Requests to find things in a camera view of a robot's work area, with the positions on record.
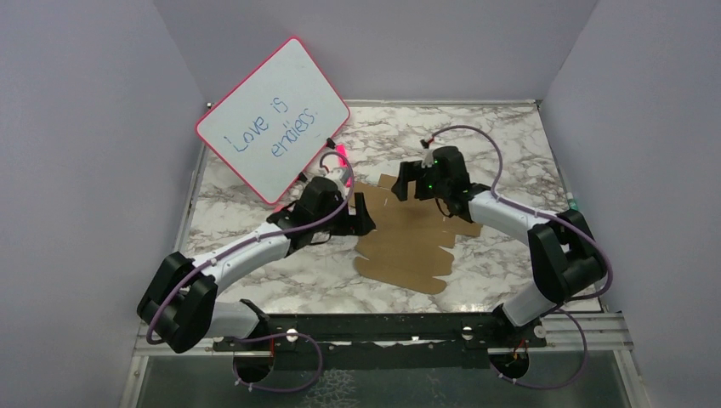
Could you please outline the brown cardboard box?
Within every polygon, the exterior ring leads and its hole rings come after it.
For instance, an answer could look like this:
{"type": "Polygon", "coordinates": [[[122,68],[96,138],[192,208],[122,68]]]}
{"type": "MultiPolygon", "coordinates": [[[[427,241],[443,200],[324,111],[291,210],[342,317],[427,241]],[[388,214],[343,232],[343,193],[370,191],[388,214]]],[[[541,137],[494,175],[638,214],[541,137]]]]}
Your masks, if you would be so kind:
{"type": "Polygon", "coordinates": [[[390,191],[396,178],[383,174],[378,183],[357,182],[375,230],[359,238],[353,261],[359,275],[414,292],[435,295],[446,289],[451,274],[450,250],[460,236],[478,237],[482,226],[448,218],[434,200],[399,201],[390,191]]]}

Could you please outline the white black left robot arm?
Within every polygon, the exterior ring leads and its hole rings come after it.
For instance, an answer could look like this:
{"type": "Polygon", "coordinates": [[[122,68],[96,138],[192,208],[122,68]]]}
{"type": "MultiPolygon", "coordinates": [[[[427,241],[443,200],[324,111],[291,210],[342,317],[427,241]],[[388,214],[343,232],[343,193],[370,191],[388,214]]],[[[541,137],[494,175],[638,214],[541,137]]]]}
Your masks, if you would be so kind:
{"type": "Polygon", "coordinates": [[[317,234],[363,236],[376,228],[363,193],[344,178],[317,176],[301,196],[274,211],[257,229],[195,258],[167,255],[137,306],[149,344],[182,354],[202,339],[234,337],[247,349],[267,338],[265,313],[247,300],[221,303],[219,295],[253,271],[314,245],[317,234]]]}

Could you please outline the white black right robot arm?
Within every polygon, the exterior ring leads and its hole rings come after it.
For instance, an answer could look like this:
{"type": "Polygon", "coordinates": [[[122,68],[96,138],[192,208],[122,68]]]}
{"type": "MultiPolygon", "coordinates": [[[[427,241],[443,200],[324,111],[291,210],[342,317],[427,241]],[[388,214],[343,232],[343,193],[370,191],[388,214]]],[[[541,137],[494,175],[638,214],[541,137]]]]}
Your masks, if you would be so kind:
{"type": "Polygon", "coordinates": [[[531,283],[493,311],[491,336],[503,346],[514,344],[526,325],[607,275],[580,212],[553,214],[504,199],[490,186],[471,181],[463,154],[454,146],[433,150],[423,160],[401,162],[391,191],[405,201],[410,184],[416,199],[441,201],[450,217],[491,227],[528,247],[531,283]]]}

